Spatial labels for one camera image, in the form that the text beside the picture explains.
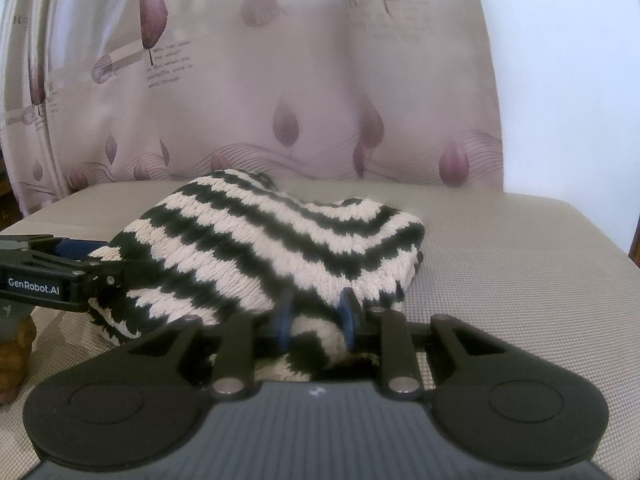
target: black and white striped sweater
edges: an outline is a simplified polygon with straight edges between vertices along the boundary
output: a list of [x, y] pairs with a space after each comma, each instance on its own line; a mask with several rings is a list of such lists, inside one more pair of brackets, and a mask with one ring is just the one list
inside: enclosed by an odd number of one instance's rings
[[371, 200], [301, 202], [264, 174], [216, 171], [167, 197], [91, 256], [152, 263], [152, 286], [92, 302], [116, 344], [185, 314], [223, 322], [273, 308], [293, 286], [289, 353], [257, 379], [311, 380], [350, 361], [335, 306], [350, 286], [364, 306], [396, 308], [421, 260], [420, 219]]

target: metal screw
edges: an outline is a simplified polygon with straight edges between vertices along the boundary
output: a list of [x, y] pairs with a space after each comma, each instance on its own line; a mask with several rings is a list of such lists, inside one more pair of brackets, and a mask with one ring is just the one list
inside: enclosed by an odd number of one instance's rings
[[396, 394], [411, 394], [420, 388], [420, 383], [413, 377], [394, 377], [389, 381], [389, 389]]
[[223, 377], [215, 381], [211, 387], [217, 394], [230, 396], [244, 390], [244, 383], [235, 377]]

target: gray handle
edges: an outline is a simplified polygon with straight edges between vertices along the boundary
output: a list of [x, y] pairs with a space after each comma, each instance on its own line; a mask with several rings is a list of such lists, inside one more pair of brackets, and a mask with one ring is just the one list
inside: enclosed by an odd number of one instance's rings
[[34, 306], [18, 301], [0, 301], [0, 343], [15, 339], [20, 322], [27, 319]]

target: white logo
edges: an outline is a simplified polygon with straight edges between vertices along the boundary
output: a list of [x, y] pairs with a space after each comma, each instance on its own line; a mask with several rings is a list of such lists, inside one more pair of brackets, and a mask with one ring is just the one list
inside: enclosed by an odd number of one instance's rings
[[313, 395], [316, 399], [322, 397], [326, 393], [326, 390], [322, 386], [316, 386], [313, 390], [309, 390], [309, 394]]

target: ribbed gray surface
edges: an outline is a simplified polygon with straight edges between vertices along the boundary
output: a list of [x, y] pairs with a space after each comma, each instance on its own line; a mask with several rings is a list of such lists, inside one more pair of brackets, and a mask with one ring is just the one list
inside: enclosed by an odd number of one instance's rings
[[413, 402], [371, 383], [266, 383], [220, 404], [185, 446], [128, 472], [86, 473], [44, 463], [28, 480], [603, 480], [589, 464], [517, 472], [454, 448]]

